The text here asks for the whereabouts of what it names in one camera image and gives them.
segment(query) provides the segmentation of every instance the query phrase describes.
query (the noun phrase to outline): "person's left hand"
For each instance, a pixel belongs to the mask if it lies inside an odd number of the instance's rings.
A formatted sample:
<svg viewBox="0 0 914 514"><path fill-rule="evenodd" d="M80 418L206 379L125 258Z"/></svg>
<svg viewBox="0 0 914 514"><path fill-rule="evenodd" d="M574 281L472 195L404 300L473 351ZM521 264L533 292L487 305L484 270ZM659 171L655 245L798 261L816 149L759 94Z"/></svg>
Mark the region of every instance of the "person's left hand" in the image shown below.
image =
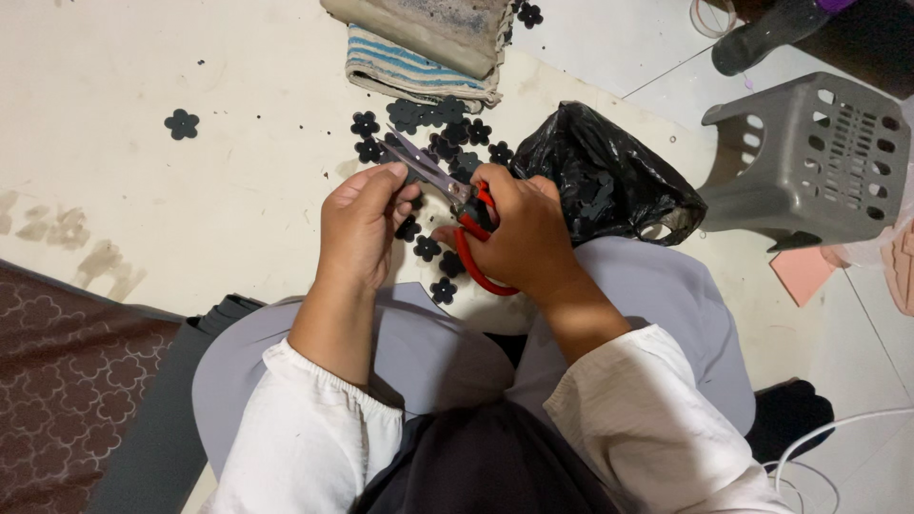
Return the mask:
<svg viewBox="0 0 914 514"><path fill-rule="evenodd" d="M324 200L317 280L371 292L384 283L394 231L412 211L409 201L420 194L418 184L402 187L406 175L402 163L371 167Z"/></svg>

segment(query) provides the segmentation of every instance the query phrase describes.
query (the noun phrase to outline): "fingernail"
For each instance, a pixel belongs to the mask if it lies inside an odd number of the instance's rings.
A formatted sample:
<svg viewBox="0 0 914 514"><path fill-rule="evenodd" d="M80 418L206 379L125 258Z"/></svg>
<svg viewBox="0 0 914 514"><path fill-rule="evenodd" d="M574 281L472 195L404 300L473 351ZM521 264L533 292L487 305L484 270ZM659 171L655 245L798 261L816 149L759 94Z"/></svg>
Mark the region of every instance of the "fingernail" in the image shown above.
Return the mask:
<svg viewBox="0 0 914 514"><path fill-rule="evenodd" d="M403 177L406 175L406 165L403 163L394 163L388 169L390 170L390 173L393 173L397 177Z"/></svg>

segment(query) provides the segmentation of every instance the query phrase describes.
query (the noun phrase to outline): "scissors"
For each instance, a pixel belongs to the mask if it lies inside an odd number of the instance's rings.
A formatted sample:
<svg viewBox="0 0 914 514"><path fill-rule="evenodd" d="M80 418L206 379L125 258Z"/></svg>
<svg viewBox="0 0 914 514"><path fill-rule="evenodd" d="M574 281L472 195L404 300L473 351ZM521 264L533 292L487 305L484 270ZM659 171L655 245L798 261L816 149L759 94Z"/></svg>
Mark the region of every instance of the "scissors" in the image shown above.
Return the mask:
<svg viewBox="0 0 914 514"><path fill-rule="evenodd" d="M403 134L397 132L388 124L397 140L403 145L403 149L395 148L384 141L375 138L377 143L396 156L403 164L409 166L420 174L423 180L432 184L441 191L445 198L451 201L454 215L457 222L462 225L454 232L457 242L457 254L463 262L463 267L470 273L470 276L486 291L499 296L510 296L519 293L514 287L505 287L498 285L489 280L470 254L470 245L466 241L466 232L469 231L479 241L489 241L489 237L495 230L495 225L489 217L489 211L486 206L495 210L495 200L489 194L489 185L485 181L479 181L475 186L470 186L459 182L444 172L435 161L422 153L419 148Z"/></svg>

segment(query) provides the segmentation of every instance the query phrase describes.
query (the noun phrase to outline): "brown patterned mat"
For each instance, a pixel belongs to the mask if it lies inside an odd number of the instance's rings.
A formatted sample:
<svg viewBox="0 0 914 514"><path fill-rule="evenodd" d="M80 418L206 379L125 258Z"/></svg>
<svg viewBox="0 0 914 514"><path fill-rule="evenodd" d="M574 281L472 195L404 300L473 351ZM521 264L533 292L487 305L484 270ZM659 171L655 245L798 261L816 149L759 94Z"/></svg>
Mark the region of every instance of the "brown patterned mat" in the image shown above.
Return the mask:
<svg viewBox="0 0 914 514"><path fill-rule="evenodd" d="M0 512L82 512L182 318L0 261Z"/></svg>

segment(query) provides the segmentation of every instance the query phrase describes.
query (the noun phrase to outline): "gray plastic stool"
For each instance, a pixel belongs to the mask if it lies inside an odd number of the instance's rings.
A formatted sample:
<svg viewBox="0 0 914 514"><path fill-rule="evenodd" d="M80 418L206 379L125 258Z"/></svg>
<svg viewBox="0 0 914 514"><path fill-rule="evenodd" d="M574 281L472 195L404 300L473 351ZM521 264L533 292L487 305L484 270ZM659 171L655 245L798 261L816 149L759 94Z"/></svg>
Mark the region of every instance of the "gray plastic stool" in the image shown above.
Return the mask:
<svg viewBox="0 0 914 514"><path fill-rule="evenodd" d="M709 179L698 190L708 205L702 230L792 232L774 252L870 240L895 223L910 128L889 98L813 73L715 105L701 123L717 125L721 144L748 150L750 162L727 184Z"/></svg>

